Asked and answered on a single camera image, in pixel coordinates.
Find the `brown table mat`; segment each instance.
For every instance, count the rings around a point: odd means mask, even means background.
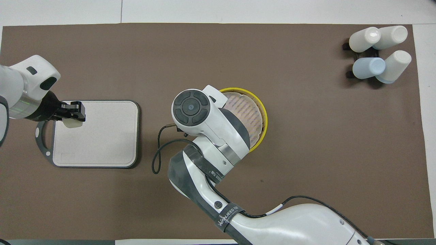
[[[251,214],[291,195],[319,198],[373,237],[433,237],[412,26],[412,63],[396,83],[350,82],[341,45],[368,25],[101,24],[4,27],[0,64],[34,54],[61,73],[61,100],[131,99],[142,109],[133,169],[62,169],[11,120],[0,149],[3,239],[228,238],[160,175],[151,158],[174,97],[188,88],[241,87],[264,103],[262,144],[218,189]],[[162,141],[182,137],[174,129]],[[290,205],[306,202],[293,201]]]

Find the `cable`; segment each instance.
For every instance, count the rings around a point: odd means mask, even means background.
[[[313,197],[309,197],[309,196],[302,196],[302,195],[299,195],[299,196],[291,196],[291,197],[289,197],[289,198],[287,198],[285,201],[283,201],[282,202],[282,205],[285,205],[288,201],[290,201],[291,199],[294,199],[294,198],[306,198],[306,199],[310,199],[310,200],[313,200],[313,201],[315,201],[315,202],[317,202],[317,203],[319,203],[319,204],[321,204],[321,205],[323,205],[323,206],[325,206],[325,207],[327,207],[327,208],[329,208],[330,210],[332,210],[333,212],[335,212],[337,215],[339,215],[341,218],[343,218],[345,221],[347,221],[357,232],[359,232],[364,238],[367,238],[368,237],[368,235],[366,235],[361,229],[359,229],[359,227],[357,227],[353,222],[351,222],[347,217],[345,217],[345,215],[343,215],[343,214],[341,214],[338,210],[336,210],[336,209],[334,209],[333,207],[331,207],[330,205],[328,205],[327,203],[325,203],[325,202],[323,202],[323,201],[321,201],[321,200],[318,200],[318,199],[316,199],[316,198],[313,198]]]
[[[180,141],[180,142],[186,142],[186,143],[192,145],[193,147],[195,147],[195,149],[197,149],[197,151],[198,151],[201,155],[203,155],[203,153],[202,153],[201,149],[198,147],[198,145],[197,145],[196,143],[190,141],[190,140],[187,140],[187,139],[175,139],[175,140],[170,140],[170,141],[166,142],[165,144],[163,144],[161,147],[159,147],[159,148],[157,149],[156,153],[154,154],[153,161],[151,162],[151,171],[152,171],[154,174],[158,174],[158,173],[160,172],[160,164],[161,164],[160,161],[159,161],[159,165],[158,165],[158,167],[157,167],[157,170],[154,170],[154,161],[156,160],[157,156],[160,154],[160,151],[161,151],[163,148],[165,148],[167,145],[172,144],[172,143],[174,143],[174,142],[179,142],[179,141]]]
[[[224,199],[227,203],[231,203],[231,201],[227,198],[227,197],[225,197],[223,194],[221,194],[221,192],[219,192],[216,188],[215,188],[215,186],[212,184],[212,180],[209,178],[209,176],[206,176],[206,179],[207,179],[207,183],[209,184],[209,186],[213,189],[213,191],[218,195],[218,196],[220,196],[222,199]],[[262,218],[262,217],[265,217],[266,216],[266,214],[261,214],[261,215],[252,215],[252,214],[248,214],[247,212],[245,212],[245,211],[242,211],[242,212],[240,212],[240,214],[242,214],[242,215],[244,215],[244,216],[246,216],[246,217],[248,217],[248,218]]]
[[[213,189],[213,191],[218,195],[218,196],[220,196],[222,199],[224,199],[226,202],[228,202],[228,203],[231,203],[231,201],[228,199],[228,198],[226,198],[223,194],[221,194],[216,188],[215,188],[215,186],[213,186],[212,185],[212,182],[211,182],[211,180],[210,180],[210,178],[209,177],[207,177],[207,182],[208,182],[208,184],[209,184],[209,186]],[[292,199],[294,199],[294,198],[306,198],[306,199],[310,199],[310,200],[313,200],[313,201],[315,201],[315,202],[317,202],[317,203],[319,203],[319,204],[321,204],[321,205],[323,205],[323,206],[325,206],[325,207],[327,207],[327,208],[329,208],[330,210],[332,210],[333,212],[335,212],[337,215],[339,215],[341,218],[343,218],[345,221],[347,221],[357,232],[359,232],[364,238],[367,238],[368,237],[368,235],[366,235],[361,229],[359,229],[359,227],[357,227],[353,222],[351,222],[347,217],[345,217],[343,214],[341,214],[338,210],[336,210],[336,209],[334,209],[333,207],[331,207],[330,205],[328,205],[327,203],[325,203],[325,202],[323,202],[323,201],[321,201],[321,200],[318,200],[318,199],[316,199],[316,198],[313,198],[313,197],[309,197],[309,196],[303,196],[303,195],[299,195],[299,196],[291,196],[291,197],[289,197],[289,198],[287,198],[285,201],[283,201],[282,203],[281,203],[281,205],[279,205],[278,207],[282,207],[282,206],[284,206],[288,201],[290,201],[290,200],[292,200]],[[252,215],[252,214],[248,214],[248,213],[246,213],[245,211],[243,211],[243,212],[241,212],[241,214],[242,215],[244,215],[244,216],[246,216],[246,217],[249,217],[249,218],[261,218],[261,217],[265,217],[265,216],[267,216],[267,215],[269,215],[269,214],[272,214],[272,213],[274,213],[275,211],[277,211],[279,208],[274,208],[273,210],[271,210],[270,212],[268,212],[268,213],[265,213],[265,214],[261,214],[261,215]]]
[[[10,243],[8,243],[7,241],[0,239],[0,242],[3,243],[4,245],[10,245]]]
[[[159,133],[157,134],[157,148],[159,149],[159,147],[160,147],[160,134],[162,133],[162,131],[164,130],[164,129],[166,129],[166,128],[170,128],[170,127],[174,127],[174,126],[176,126],[176,124],[175,123],[170,123],[170,124],[167,124],[167,125],[165,125],[165,126],[163,126],[160,130],[159,130]],[[159,171],[160,171],[160,165],[162,164],[162,159],[161,159],[161,157],[160,157],[160,151],[159,151],[159,167],[158,167],[158,169],[157,169],[157,172],[159,173]]]

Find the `black band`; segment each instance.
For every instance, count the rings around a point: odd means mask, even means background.
[[[219,110],[227,118],[228,122],[235,128],[235,130],[244,140],[248,149],[250,149],[250,135],[248,134],[247,128],[245,128],[244,124],[242,124],[239,118],[235,116],[231,111],[224,108],[219,108]]]
[[[242,211],[244,210],[239,205],[235,203],[229,203],[222,209],[221,213],[218,215],[217,219],[215,220],[215,225],[222,232],[224,232],[225,228],[233,219],[233,217]]]
[[[187,145],[183,151],[189,157],[189,159],[204,173],[206,174],[215,184],[221,182],[224,175],[208,160],[206,160],[195,147],[192,145]]]
[[[6,138],[7,129],[9,128],[9,107],[8,107],[8,104],[7,104],[7,100],[4,97],[2,97],[2,96],[0,96],[0,104],[4,105],[4,107],[6,107],[6,117],[7,117],[6,118],[6,129],[4,131],[3,138],[0,139],[0,146],[1,146],[3,144],[3,142],[4,142],[4,139]]]

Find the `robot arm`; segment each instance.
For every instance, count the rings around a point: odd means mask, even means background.
[[[53,65],[39,55],[10,67],[0,65],[0,146],[6,136],[9,117],[37,122],[85,121],[85,107],[81,102],[68,105],[49,91],[60,77]]]
[[[225,99],[218,93],[211,86],[202,91],[189,89],[173,101],[174,122],[197,136],[193,142],[201,152],[188,145],[171,158],[171,184],[239,244],[368,245],[350,224],[325,206],[300,204],[276,212],[279,205],[266,214],[249,215],[215,189],[250,147],[247,129],[231,112],[220,108]]]

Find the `cup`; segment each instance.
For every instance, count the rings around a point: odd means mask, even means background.
[[[361,53],[376,44],[380,37],[378,28],[368,27],[353,33],[348,43],[354,52]]]
[[[407,29],[404,26],[389,26],[379,29],[381,38],[372,47],[375,49],[390,48],[404,42],[407,38]]]
[[[395,51],[385,59],[385,71],[376,76],[376,78],[382,83],[393,83],[398,79],[398,77],[400,77],[411,61],[412,57],[408,52],[403,50]]]
[[[360,58],[353,64],[353,74],[358,79],[370,78],[383,73],[385,67],[382,58]]]

